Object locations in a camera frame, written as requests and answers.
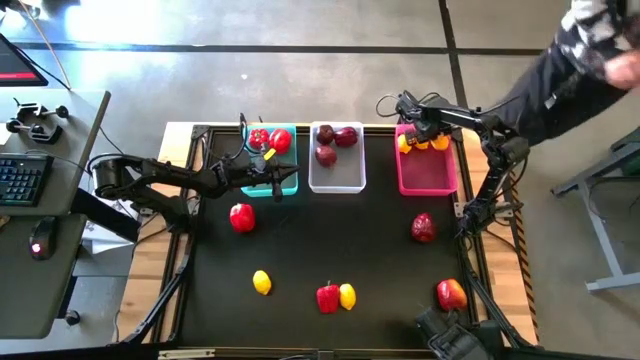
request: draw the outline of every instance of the plastic container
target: plastic container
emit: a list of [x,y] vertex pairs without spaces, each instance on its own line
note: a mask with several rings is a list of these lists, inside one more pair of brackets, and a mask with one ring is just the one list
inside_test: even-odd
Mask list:
[[447,196],[458,190],[458,176],[453,159],[453,148],[444,151],[429,145],[427,150],[413,148],[408,154],[398,151],[399,135],[413,125],[396,126],[393,138],[398,170],[398,187],[405,196]]
[[[317,140],[318,128],[331,125],[334,131],[351,126],[358,133],[358,142],[349,148],[339,148],[335,142],[329,146],[336,150],[338,161],[331,168],[321,166],[315,151],[321,146]],[[357,194],[367,185],[364,163],[364,127],[359,122],[313,122],[309,130],[309,187],[319,194]]]
[[[291,134],[291,147],[289,152],[284,155],[275,155],[278,161],[287,164],[298,165],[298,141],[296,139],[296,126],[294,124],[252,124],[248,126],[248,132],[253,129],[266,129],[269,135],[275,129],[285,129]],[[269,184],[260,184],[257,186],[245,186],[242,192],[250,197],[265,197],[272,195],[273,188]],[[293,195],[298,191],[298,173],[295,173],[282,182],[282,195]]]

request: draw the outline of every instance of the white plastic bin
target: white plastic bin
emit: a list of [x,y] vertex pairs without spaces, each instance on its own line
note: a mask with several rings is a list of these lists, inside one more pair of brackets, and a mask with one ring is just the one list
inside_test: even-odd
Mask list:
[[[331,142],[338,161],[331,168],[321,166],[315,151],[321,146],[317,140],[318,128],[331,125],[334,131],[351,126],[358,133],[358,142],[349,148],[340,148]],[[309,187],[319,194],[357,194],[367,185],[364,160],[364,127],[359,122],[313,122],[309,131]]]

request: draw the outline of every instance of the keyboard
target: keyboard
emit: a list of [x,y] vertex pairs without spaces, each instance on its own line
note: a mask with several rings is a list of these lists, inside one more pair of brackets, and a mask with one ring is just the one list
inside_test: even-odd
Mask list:
[[0,153],[0,206],[37,206],[53,157]]

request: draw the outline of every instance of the teal plastic bin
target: teal plastic bin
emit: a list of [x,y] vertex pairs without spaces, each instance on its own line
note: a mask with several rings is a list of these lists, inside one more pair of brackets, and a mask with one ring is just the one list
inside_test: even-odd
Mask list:
[[[291,147],[289,152],[284,155],[275,155],[278,161],[298,165],[298,139],[296,136],[296,126],[294,124],[252,124],[249,125],[249,133],[253,129],[267,129],[269,135],[275,129],[285,129],[292,137]],[[261,184],[257,186],[245,186],[242,188],[242,192],[250,197],[265,197],[272,195],[273,188],[268,184]],[[295,173],[282,182],[282,194],[284,196],[294,195],[298,191],[298,173]]]

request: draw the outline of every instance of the gray floor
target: gray floor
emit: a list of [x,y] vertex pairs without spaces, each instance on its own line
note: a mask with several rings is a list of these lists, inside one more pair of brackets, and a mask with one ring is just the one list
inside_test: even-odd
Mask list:
[[[43,27],[55,42],[445,46],[436,0],[188,3],[83,1],[77,8],[60,6]],[[543,48],[566,4],[448,1],[457,45],[476,48]],[[39,42],[32,26],[20,21],[9,14],[0,31],[15,41]],[[57,72],[49,53],[29,54]],[[379,123],[394,121],[374,112],[375,101],[386,93],[438,91],[455,100],[446,55],[60,51],[59,56],[74,87],[112,91],[105,131],[126,152],[144,156],[157,154],[167,121],[235,121],[243,111],[269,122]],[[461,57],[469,104],[486,106],[500,98],[531,60]],[[585,281],[608,275],[604,257],[577,195],[556,200],[548,191],[595,163],[612,141],[639,125],[636,97],[631,94],[597,119],[536,147],[519,186],[540,336],[549,349],[640,354],[640,286],[597,296],[586,292]],[[110,150],[98,140],[96,153]],[[637,257],[627,257],[625,263],[637,267]],[[126,255],[120,261],[128,261]],[[108,282],[108,294],[98,293]],[[68,329],[56,323],[47,339],[0,342],[0,352],[109,342],[122,286],[121,279],[84,279],[87,290],[76,291],[73,302],[86,312],[86,325]]]

